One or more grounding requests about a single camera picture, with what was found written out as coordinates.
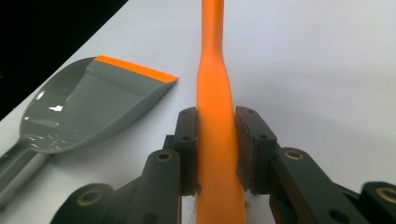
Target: black background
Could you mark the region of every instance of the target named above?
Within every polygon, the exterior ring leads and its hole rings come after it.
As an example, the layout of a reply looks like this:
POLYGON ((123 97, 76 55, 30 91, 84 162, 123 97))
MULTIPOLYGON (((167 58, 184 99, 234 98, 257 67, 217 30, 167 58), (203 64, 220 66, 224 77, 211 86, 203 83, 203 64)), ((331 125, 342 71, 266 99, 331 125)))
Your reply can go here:
POLYGON ((0 0, 0 119, 127 0, 0 0))

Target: orange edge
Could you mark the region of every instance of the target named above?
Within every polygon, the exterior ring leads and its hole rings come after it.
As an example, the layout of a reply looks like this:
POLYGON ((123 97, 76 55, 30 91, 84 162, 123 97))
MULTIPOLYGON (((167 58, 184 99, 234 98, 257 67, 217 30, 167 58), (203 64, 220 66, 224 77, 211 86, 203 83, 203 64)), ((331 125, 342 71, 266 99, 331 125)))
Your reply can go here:
POLYGON ((100 55, 95 58, 96 61, 101 62, 101 63, 108 63, 132 72, 135 72, 139 75, 145 76, 145 77, 151 77, 153 79, 156 79, 158 81, 168 83, 168 82, 173 82, 178 80, 178 77, 175 77, 173 75, 167 74, 165 72, 161 72, 149 67, 145 67, 143 65, 139 65, 136 63, 129 63, 125 62, 120 59, 115 59, 111 57, 107 57, 105 55, 100 55))

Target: white surface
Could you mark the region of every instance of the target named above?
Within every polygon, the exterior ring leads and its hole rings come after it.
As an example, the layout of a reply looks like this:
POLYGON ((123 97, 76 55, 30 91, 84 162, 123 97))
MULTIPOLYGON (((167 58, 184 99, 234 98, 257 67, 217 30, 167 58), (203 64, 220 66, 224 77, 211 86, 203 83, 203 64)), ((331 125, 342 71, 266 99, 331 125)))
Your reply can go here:
MULTIPOLYGON (((224 57, 235 105, 257 110, 282 147, 308 152, 336 183, 396 184, 396 3, 226 1, 224 57)), ((58 155, 0 217, 49 223, 89 183, 115 189, 141 174, 148 154, 195 105, 201 44, 199 1, 128 2, 65 64, 105 54, 180 77, 145 117, 119 135, 58 155)), ((18 138, 31 97, 0 122, 0 151, 18 138)), ((248 223, 273 223, 267 197, 247 194, 248 223)), ((190 220, 193 200, 184 223, 190 220)))

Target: gray plastic scoop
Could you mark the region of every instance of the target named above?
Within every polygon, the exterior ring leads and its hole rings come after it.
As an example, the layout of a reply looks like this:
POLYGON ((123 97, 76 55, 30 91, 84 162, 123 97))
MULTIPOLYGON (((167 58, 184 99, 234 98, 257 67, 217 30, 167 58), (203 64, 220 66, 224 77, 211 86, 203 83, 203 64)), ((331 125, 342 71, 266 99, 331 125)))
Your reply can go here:
POLYGON ((62 153, 103 140, 152 108, 177 77, 106 56, 83 59, 53 76, 21 119, 19 141, 0 158, 0 204, 37 152, 62 153))

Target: gray utensil handle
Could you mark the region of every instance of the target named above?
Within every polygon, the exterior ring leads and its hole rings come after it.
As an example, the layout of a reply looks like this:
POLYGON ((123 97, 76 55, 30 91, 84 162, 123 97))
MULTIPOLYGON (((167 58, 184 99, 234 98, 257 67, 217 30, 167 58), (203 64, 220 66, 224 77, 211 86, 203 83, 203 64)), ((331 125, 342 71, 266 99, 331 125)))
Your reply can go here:
POLYGON ((20 143, 0 158, 0 208, 14 198, 18 189, 44 162, 42 155, 37 157, 35 151, 20 143))

